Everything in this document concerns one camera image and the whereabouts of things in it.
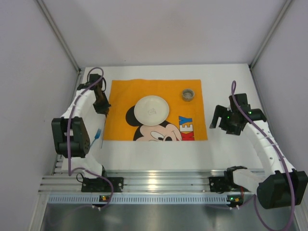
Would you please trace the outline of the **blue metal fork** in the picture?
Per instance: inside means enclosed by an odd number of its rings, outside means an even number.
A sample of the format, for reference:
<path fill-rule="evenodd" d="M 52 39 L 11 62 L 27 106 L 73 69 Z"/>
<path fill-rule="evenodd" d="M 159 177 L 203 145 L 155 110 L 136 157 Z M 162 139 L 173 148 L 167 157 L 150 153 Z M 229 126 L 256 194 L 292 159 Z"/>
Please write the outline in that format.
<path fill-rule="evenodd" d="M 95 134 L 95 136 L 94 136 L 94 139 L 93 139 L 93 141 L 91 142 L 91 146 L 94 144 L 94 142 L 95 142 L 96 140 L 99 139 L 99 137 L 100 137 L 100 135 L 101 135 L 101 132 L 102 132 L 102 130 L 101 130 L 100 128 L 97 129 L 97 132 L 96 132 L 96 134 Z"/>

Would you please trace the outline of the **orange cartoon mouse placemat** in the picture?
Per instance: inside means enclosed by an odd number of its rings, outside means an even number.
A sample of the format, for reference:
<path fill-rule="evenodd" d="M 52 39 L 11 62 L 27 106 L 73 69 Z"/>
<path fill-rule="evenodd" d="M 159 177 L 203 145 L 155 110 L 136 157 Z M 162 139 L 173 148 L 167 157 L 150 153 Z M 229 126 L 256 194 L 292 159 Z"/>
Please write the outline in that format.
<path fill-rule="evenodd" d="M 192 89 L 195 97 L 185 102 L 181 93 Z M 155 95 L 169 105 L 167 119 L 157 126 L 142 125 L 134 115 L 135 104 Z M 114 80 L 106 120 L 107 141 L 206 141 L 202 86 L 200 80 Z"/>

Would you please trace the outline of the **small grey ceramic cup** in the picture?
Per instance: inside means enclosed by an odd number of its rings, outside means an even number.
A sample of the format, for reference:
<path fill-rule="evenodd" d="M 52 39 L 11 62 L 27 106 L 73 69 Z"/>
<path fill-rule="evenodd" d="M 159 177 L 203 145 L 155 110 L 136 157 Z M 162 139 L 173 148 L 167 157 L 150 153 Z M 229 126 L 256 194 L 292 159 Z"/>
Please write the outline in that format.
<path fill-rule="evenodd" d="M 185 102 L 190 102 L 194 99 L 195 93 L 192 89 L 184 89 L 181 93 L 181 97 Z"/>

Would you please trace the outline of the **cream round plate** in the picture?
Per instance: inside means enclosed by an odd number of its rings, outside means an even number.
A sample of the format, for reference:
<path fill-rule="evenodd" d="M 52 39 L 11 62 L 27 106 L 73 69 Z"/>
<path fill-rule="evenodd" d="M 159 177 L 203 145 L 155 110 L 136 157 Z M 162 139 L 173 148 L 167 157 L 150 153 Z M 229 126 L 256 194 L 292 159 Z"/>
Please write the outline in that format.
<path fill-rule="evenodd" d="M 135 104 L 134 115 L 142 125 L 157 126 L 167 119 L 169 105 L 159 96 L 145 96 Z"/>

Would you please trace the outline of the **blue metal spoon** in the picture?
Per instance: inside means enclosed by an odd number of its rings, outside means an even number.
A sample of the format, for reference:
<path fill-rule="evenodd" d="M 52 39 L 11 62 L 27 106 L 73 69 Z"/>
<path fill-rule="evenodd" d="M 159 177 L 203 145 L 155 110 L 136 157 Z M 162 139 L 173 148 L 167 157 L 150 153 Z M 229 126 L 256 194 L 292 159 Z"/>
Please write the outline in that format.
<path fill-rule="evenodd" d="M 107 120 L 107 116 L 104 115 L 104 122 L 103 122 L 103 127 L 102 127 L 102 133 L 101 133 L 101 146 L 100 149 L 102 149 L 103 147 L 103 141 L 104 141 L 104 132 L 105 132 L 105 128 L 106 128 L 106 120 Z"/>

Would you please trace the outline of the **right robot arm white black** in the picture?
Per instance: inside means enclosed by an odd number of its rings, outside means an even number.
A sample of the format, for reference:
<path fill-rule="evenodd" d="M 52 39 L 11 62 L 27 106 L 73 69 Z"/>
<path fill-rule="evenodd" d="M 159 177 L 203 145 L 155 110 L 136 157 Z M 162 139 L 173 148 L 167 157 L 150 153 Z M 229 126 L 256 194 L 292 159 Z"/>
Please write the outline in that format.
<path fill-rule="evenodd" d="M 265 177 L 244 166 L 234 166 L 224 171 L 226 184 L 252 192 L 264 209 L 301 204 L 308 184 L 306 172 L 297 171 L 286 159 L 264 113 L 251 108 L 245 93 L 230 96 L 229 100 L 229 107 L 216 106 L 210 128 L 219 127 L 229 135 L 244 134 L 260 159 Z"/>

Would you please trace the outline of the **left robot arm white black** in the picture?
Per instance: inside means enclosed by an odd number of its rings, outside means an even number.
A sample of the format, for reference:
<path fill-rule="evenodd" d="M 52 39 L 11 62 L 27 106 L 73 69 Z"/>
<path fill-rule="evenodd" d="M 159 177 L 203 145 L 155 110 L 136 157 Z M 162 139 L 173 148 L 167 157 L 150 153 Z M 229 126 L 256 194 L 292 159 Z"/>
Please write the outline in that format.
<path fill-rule="evenodd" d="M 72 174 L 78 170 L 93 179 L 106 177 L 95 155 L 102 147 L 104 124 L 110 103 L 105 95 L 106 81 L 101 74 L 89 74 L 81 83 L 68 109 L 51 122 L 56 153 L 64 160 L 62 170 Z"/>

